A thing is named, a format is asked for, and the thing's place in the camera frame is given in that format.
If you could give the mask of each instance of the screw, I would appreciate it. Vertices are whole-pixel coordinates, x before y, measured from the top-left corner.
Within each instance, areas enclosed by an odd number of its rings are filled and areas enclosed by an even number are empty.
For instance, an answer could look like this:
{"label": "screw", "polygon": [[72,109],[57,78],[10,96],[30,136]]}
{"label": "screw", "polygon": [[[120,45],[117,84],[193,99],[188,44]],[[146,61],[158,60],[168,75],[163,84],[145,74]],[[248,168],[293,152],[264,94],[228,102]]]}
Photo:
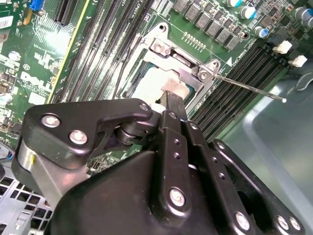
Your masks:
{"label": "screw", "polygon": [[198,129],[198,127],[195,124],[191,123],[190,125],[191,125],[192,129],[194,129],[194,130]]}
{"label": "screw", "polygon": [[46,115],[41,118],[41,123],[47,127],[54,128],[61,124],[60,120],[52,115]]}
{"label": "screw", "polygon": [[145,104],[140,104],[139,107],[140,107],[142,110],[144,110],[144,111],[148,111],[148,110],[149,110],[149,108],[148,108],[147,105],[145,105]]}
{"label": "screw", "polygon": [[289,220],[290,220],[290,223],[292,224],[292,226],[293,226],[295,229],[301,230],[300,225],[298,224],[298,222],[297,222],[294,218],[290,217]]}
{"label": "screw", "polygon": [[154,44],[153,49],[156,53],[164,52],[164,46],[159,43]]}
{"label": "screw", "polygon": [[169,115],[171,118],[173,118],[173,119],[176,119],[176,118],[177,118],[176,115],[175,115],[174,113],[172,113],[172,112],[170,112],[168,115]]}
{"label": "screw", "polygon": [[287,224],[287,222],[285,221],[285,219],[283,217],[281,217],[280,215],[277,216],[277,220],[278,220],[278,223],[279,225],[285,229],[285,230],[288,230],[289,229],[289,226]]}
{"label": "screw", "polygon": [[240,212],[237,212],[235,214],[235,217],[236,217],[236,220],[238,222],[238,224],[240,225],[240,227],[243,229],[243,230],[249,230],[250,229],[250,224],[249,224],[249,221],[246,219],[246,217],[240,213]]}
{"label": "screw", "polygon": [[69,135],[69,139],[75,144],[85,144],[88,140],[86,134],[82,131],[72,131]]}
{"label": "screw", "polygon": [[224,145],[222,143],[217,143],[217,145],[221,148],[221,149],[225,149]]}
{"label": "screw", "polygon": [[206,72],[201,72],[200,73],[200,79],[205,80],[207,78],[207,73]]}
{"label": "screw", "polygon": [[170,190],[170,198],[174,205],[178,207],[182,207],[185,204],[185,197],[181,191],[176,188],[172,188]]}

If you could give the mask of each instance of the metal rod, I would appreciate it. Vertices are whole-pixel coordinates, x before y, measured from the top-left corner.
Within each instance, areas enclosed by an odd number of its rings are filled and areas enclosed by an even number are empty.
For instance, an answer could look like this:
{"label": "metal rod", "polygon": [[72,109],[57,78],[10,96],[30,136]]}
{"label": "metal rod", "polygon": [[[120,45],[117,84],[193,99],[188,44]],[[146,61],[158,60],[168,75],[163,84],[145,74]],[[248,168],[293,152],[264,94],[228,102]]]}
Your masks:
{"label": "metal rod", "polygon": [[[209,73],[212,74],[212,71],[210,71],[207,67],[202,66],[202,68],[203,68],[204,70],[206,70],[207,72],[209,72]],[[278,100],[278,101],[281,101],[281,102],[283,102],[283,103],[286,103],[286,102],[287,102],[287,99],[286,99],[286,98],[282,98],[282,97],[277,96],[277,95],[275,95],[275,94],[271,94],[271,93],[269,93],[269,92],[265,92],[265,91],[262,91],[262,90],[260,90],[260,89],[255,88],[255,87],[252,87],[252,86],[243,84],[243,83],[241,83],[241,82],[237,82],[237,81],[231,80],[231,79],[229,79],[229,78],[227,78],[227,77],[223,77],[223,76],[220,76],[220,75],[218,75],[218,74],[214,74],[213,76],[214,76],[215,78],[219,79],[219,80],[222,80],[222,81],[231,83],[231,84],[233,84],[233,85],[236,85],[236,86],[239,86],[239,87],[242,87],[242,88],[245,88],[245,89],[247,89],[247,90],[249,90],[249,91],[252,91],[252,92],[255,92],[255,93],[257,93],[257,94],[261,94],[261,95],[267,96],[267,97],[272,98],[272,99],[274,99],[274,100]]]}

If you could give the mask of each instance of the chip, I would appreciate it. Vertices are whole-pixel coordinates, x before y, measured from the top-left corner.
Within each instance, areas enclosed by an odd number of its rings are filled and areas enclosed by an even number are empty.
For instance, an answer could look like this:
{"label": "chip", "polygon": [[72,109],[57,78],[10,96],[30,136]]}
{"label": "chip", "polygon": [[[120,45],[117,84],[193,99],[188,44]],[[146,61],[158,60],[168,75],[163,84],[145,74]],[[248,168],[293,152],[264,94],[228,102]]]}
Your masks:
{"label": "chip", "polygon": [[209,13],[210,10],[211,10],[213,7],[214,7],[214,5],[213,5],[212,3],[210,3],[210,2],[208,2],[208,4],[206,5],[206,7],[205,7],[204,10],[205,10],[207,13]]}
{"label": "chip", "polygon": [[227,38],[229,37],[230,33],[226,30],[223,29],[218,36],[216,37],[216,40],[219,41],[220,43],[224,44],[226,42]]}
{"label": "chip", "polygon": [[173,6],[173,9],[181,13],[184,10],[187,3],[188,3],[188,0],[177,0],[177,2]]}
{"label": "chip", "polygon": [[222,11],[218,11],[215,16],[214,16],[214,19],[216,19],[217,21],[222,17],[223,15],[223,12]]}
{"label": "chip", "polygon": [[206,33],[211,36],[214,36],[219,29],[220,25],[216,21],[213,21],[208,30],[206,31]]}
{"label": "chip", "polygon": [[290,22],[290,19],[288,16],[284,16],[281,20],[280,20],[280,23],[283,25],[283,26],[287,26]]}
{"label": "chip", "polygon": [[194,4],[200,5],[201,0],[194,0]]}
{"label": "chip", "polygon": [[296,39],[299,39],[299,40],[303,37],[303,35],[304,35],[304,32],[302,30],[299,30],[298,32],[294,34]]}
{"label": "chip", "polygon": [[9,76],[8,82],[15,83],[15,77]]}
{"label": "chip", "polygon": [[193,21],[199,12],[200,12],[200,9],[197,8],[196,5],[192,4],[191,7],[188,9],[188,11],[185,13],[185,17],[188,20]]}
{"label": "chip", "polygon": [[270,16],[274,16],[276,12],[277,12],[277,9],[275,7],[273,7],[268,14]]}
{"label": "chip", "polygon": [[226,28],[228,28],[232,23],[233,23],[233,21],[231,19],[228,19],[228,20],[225,21],[224,26]]}
{"label": "chip", "polygon": [[233,33],[234,33],[235,35],[238,35],[238,33],[240,33],[241,30],[242,30],[242,28],[241,28],[240,26],[237,26],[237,27],[234,29]]}
{"label": "chip", "polygon": [[236,45],[239,43],[239,39],[237,37],[233,37],[232,39],[230,39],[230,41],[227,43],[226,48],[229,50],[233,50]]}
{"label": "chip", "polygon": [[6,73],[3,73],[1,78],[2,78],[3,81],[8,81],[9,80],[9,75],[6,74]]}
{"label": "chip", "polygon": [[269,16],[264,16],[263,17],[263,19],[261,20],[261,25],[263,26],[263,27],[267,27],[267,26],[269,26],[269,24],[271,23],[271,21],[272,21],[272,19],[271,19],[271,17],[269,17]]}
{"label": "chip", "polygon": [[207,14],[203,13],[198,19],[196,26],[201,29],[205,29],[205,27],[207,26],[209,22],[210,22],[210,17]]}

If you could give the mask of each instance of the black ram slot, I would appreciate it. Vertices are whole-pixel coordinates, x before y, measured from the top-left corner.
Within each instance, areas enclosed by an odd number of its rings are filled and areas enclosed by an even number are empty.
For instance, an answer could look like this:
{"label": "black ram slot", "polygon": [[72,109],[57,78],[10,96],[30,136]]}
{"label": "black ram slot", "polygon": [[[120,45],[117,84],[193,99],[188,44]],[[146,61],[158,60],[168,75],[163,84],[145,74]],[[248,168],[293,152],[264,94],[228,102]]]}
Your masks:
{"label": "black ram slot", "polygon": [[78,0],[60,0],[57,11],[54,17],[54,21],[60,25],[68,25]]}
{"label": "black ram slot", "polygon": [[[283,69],[280,58],[274,58],[271,51],[256,44],[227,77],[264,89]],[[210,141],[238,117],[256,96],[256,93],[221,82],[194,114],[192,121],[197,123],[206,140]]]}

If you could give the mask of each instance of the capacitor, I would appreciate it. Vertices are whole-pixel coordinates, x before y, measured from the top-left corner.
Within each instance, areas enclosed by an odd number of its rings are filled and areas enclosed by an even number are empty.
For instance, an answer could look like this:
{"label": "capacitor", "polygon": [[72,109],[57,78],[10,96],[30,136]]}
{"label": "capacitor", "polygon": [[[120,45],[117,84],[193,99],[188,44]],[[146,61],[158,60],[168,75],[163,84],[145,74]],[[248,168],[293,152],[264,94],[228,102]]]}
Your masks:
{"label": "capacitor", "polygon": [[229,7],[237,7],[239,6],[241,3],[243,2],[243,0],[227,0],[226,4]]}
{"label": "capacitor", "polygon": [[301,21],[301,24],[307,28],[313,28],[313,17],[311,17],[308,21]]}
{"label": "capacitor", "polygon": [[298,7],[294,12],[294,17],[297,20],[301,21],[308,21],[313,16],[313,9],[305,8],[305,7]]}
{"label": "capacitor", "polygon": [[254,29],[254,33],[256,36],[258,36],[259,38],[265,38],[268,36],[268,30],[266,28],[262,28],[260,26],[256,27]]}
{"label": "capacitor", "polygon": [[240,11],[240,15],[243,19],[253,19],[255,14],[256,10],[253,6],[244,6]]}

